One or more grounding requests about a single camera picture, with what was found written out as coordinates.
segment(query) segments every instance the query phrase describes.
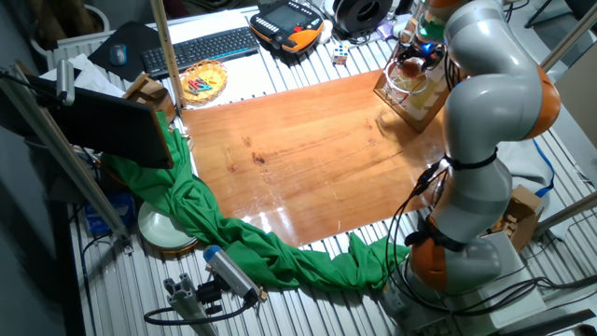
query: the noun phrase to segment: wooden table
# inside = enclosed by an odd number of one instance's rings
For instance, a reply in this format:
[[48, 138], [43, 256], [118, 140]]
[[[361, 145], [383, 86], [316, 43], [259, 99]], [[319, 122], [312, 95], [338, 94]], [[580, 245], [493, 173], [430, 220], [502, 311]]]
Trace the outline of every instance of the wooden table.
[[373, 92], [380, 74], [184, 111], [224, 216], [295, 246], [390, 217], [441, 158], [442, 114], [416, 133]]

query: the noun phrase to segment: keyboard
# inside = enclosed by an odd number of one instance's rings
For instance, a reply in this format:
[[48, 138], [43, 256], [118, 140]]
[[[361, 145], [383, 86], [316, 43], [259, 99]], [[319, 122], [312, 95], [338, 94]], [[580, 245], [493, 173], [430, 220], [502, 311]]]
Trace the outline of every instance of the keyboard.
[[[243, 27], [177, 43], [174, 45], [174, 54], [178, 70], [184, 71], [202, 60], [223, 62], [256, 53], [258, 49], [259, 44], [251, 35], [249, 27]], [[141, 56], [150, 77], [158, 79], [168, 76], [161, 48], [144, 51]]]

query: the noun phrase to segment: wall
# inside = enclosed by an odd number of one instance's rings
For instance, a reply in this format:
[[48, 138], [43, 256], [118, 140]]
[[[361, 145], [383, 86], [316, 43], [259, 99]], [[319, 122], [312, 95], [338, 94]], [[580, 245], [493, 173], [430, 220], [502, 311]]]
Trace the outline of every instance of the wall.
[[585, 175], [597, 185], [597, 43], [556, 82], [565, 109], [553, 128], [578, 162]]
[[[0, 4], [0, 66], [37, 72], [21, 29]], [[0, 335], [65, 335], [46, 193], [22, 138], [0, 127]]]

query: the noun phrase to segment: gray bracket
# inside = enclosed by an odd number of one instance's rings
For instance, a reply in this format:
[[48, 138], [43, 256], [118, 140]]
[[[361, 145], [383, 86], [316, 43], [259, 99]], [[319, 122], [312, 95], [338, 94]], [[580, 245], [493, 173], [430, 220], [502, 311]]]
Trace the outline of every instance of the gray bracket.
[[[188, 274], [182, 273], [180, 282], [175, 283], [171, 278], [164, 280], [164, 288], [170, 293], [167, 297], [170, 306], [183, 318], [195, 319], [205, 318], [203, 305], [197, 302], [195, 286]], [[217, 336], [214, 325], [211, 323], [191, 325], [200, 336]]]

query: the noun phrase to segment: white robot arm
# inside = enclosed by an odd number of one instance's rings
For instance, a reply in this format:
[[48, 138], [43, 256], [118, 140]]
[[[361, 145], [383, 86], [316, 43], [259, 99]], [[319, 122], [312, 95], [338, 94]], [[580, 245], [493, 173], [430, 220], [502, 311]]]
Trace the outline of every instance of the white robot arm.
[[[478, 238], [503, 215], [512, 192], [510, 172], [495, 157], [496, 145], [546, 131], [561, 102], [510, 32], [498, 3], [435, 0], [423, 8], [406, 53], [416, 57], [417, 45], [445, 42], [449, 57], [470, 78], [452, 90], [445, 105], [446, 154], [452, 165], [439, 203], [407, 239], [407, 277], [420, 282], [414, 287], [458, 294], [501, 271], [499, 251]], [[431, 31], [422, 27], [440, 27], [442, 18], [449, 18], [445, 41], [421, 34]]]

